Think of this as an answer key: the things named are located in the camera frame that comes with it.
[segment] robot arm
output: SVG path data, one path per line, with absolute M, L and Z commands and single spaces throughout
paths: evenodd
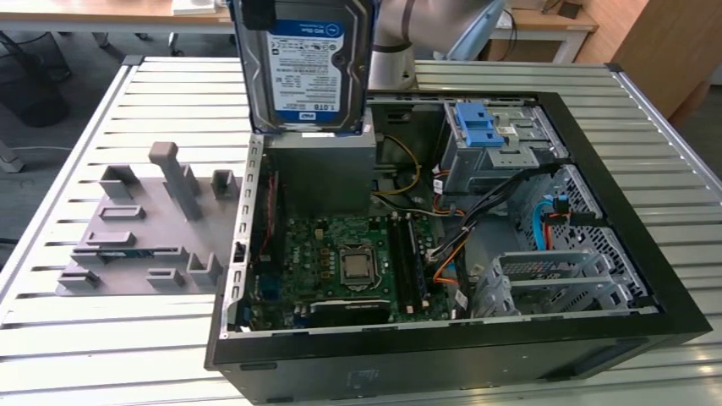
M 413 85 L 413 45 L 450 60 L 476 59 L 504 8 L 504 0 L 384 0 L 369 88 L 396 90 Z

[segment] motherboard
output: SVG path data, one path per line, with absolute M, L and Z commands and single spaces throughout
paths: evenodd
M 426 281 L 433 246 L 424 215 L 290 218 L 282 272 L 259 275 L 257 328 L 449 319 L 446 291 Z

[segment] blue latch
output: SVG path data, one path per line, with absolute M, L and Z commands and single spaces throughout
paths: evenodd
M 506 141 L 497 134 L 494 116 L 482 103 L 457 103 L 457 119 L 466 136 L 468 146 L 504 146 Z

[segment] sticker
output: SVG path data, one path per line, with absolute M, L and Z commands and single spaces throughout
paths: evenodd
M 500 135 L 517 135 L 517 129 L 514 127 L 497 127 L 497 133 Z
M 444 195 L 444 180 L 434 179 L 434 193 Z
M 334 133 L 302 133 L 302 138 L 334 138 Z
M 339 23 L 279 19 L 266 34 L 274 108 L 289 121 L 329 122 L 341 110 Z
M 470 303 L 470 299 L 466 297 L 466 294 L 464 294 L 461 290 L 457 290 L 457 295 L 454 296 L 454 300 L 457 301 L 460 306 L 462 306 L 464 309 L 466 310 L 466 306 Z

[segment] hard drive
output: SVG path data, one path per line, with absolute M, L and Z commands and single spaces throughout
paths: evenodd
M 362 131 L 374 0 L 233 0 L 254 132 Z

